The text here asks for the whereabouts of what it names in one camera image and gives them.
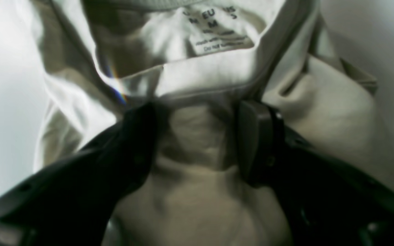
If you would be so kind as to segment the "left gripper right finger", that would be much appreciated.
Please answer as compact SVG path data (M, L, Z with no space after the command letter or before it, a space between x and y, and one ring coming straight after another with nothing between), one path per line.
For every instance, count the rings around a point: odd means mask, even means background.
M239 169L252 187L270 187L296 246L394 246L394 192L357 168L319 152L252 100L236 117Z

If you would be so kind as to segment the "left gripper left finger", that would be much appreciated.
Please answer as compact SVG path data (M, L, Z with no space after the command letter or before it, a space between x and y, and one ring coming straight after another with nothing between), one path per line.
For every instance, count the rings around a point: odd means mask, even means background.
M153 163L155 108L144 104L0 196L0 246L100 246L117 202Z

